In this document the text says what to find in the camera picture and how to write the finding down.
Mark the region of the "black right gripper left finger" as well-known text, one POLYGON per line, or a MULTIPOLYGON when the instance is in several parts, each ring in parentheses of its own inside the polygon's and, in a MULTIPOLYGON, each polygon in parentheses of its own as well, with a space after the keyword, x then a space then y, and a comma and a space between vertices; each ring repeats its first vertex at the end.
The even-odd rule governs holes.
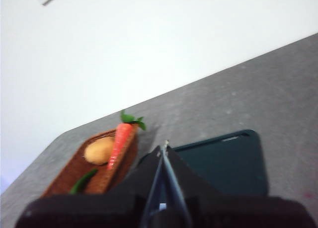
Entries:
POLYGON ((147 203, 160 147, 104 194, 55 195, 26 206, 17 228, 136 228, 147 203))

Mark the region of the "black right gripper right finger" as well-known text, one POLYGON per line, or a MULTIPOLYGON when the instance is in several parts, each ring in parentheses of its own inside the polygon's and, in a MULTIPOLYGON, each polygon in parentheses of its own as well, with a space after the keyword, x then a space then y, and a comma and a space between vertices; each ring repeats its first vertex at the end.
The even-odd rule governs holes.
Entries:
POLYGON ((195 174, 170 147, 163 146, 168 172, 188 210, 194 228, 316 228, 299 202, 279 197, 221 193, 195 174))

